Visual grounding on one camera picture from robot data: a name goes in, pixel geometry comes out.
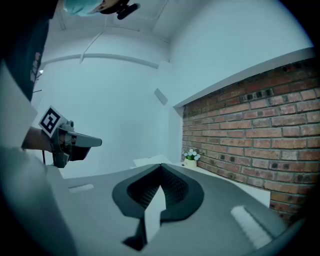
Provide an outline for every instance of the flower pot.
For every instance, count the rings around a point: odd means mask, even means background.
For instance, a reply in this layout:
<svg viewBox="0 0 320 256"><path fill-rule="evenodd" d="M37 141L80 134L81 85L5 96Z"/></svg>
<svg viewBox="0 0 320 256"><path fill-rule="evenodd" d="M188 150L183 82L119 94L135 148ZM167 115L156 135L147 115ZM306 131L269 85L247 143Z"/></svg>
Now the flower pot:
<svg viewBox="0 0 320 256"><path fill-rule="evenodd" d="M196 160L189 160L184 159L184 166L188 168L196 168L197 167L197 161Z"/></svg>

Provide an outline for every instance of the brick wall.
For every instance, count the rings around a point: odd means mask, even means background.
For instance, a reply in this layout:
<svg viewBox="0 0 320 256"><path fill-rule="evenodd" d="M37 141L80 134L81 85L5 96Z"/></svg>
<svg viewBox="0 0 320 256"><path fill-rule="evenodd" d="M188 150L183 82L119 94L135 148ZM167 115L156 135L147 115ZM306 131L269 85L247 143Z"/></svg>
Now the brick wall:
<svg viewBox="0 0 320 256"><path fill-rule="evenodd" d="M315 63L249 77L187 104L183 113L183 148L198 149L198 165L271 191L270 208L287 223L319 178Z"/></svg>

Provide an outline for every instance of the white ceiling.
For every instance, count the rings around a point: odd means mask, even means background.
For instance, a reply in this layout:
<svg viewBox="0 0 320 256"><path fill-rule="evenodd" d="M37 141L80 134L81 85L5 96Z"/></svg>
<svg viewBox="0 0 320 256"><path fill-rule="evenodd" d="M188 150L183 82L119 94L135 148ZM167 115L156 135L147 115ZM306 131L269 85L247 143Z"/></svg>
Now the white ceiling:
<svg viewBox="0 0 320 256"><path fill-rule="evenodd" d="M51 29L89 29L105 25L142 31L146 34L170 42L183 24L191 19L194 12L209 0L130 0L139 3L140 9L123 20L115 14L96 16L71 16L65 11L56 12Z"/></svg>

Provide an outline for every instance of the person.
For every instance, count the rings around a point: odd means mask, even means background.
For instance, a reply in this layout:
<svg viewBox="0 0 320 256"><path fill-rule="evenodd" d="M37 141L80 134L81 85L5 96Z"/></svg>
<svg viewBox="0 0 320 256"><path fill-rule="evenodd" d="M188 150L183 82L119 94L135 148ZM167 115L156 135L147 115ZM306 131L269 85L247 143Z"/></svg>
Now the person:
<svg viewBox="0 0 320 256"><path fill-rule="evenodd" d="M63 9L71 15L92 16L112 8L120 1L122 0L47 0L44 4L42 0L32 0L22 1L19 8L15 8L13 4L3 6L3 10L16 10L15 22L19 24L14 29L7 26L4 28L9 40L4 42L4 48L8 50L3 54L3 59L29 101L32 99L44 53L49 21L56 9ZM61 144L65 142L64 137L59 139ZM22 148L52 152L49 137L35 127L31 127L27 132Z"/></svg>

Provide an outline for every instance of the potted plant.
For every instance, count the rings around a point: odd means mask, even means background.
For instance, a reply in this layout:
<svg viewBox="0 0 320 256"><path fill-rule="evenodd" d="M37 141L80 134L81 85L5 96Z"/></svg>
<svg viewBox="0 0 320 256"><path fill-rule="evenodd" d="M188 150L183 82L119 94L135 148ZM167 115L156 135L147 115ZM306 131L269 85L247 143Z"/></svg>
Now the potted plant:
<svg viewBox="0 0 320 256"><path fill-rule="evenodd" d="M182 154L185 156L184 166L189 168L197 167L197 161L199 160L200 155L195 150L191 148L189 151L183 151Z"/></svg>

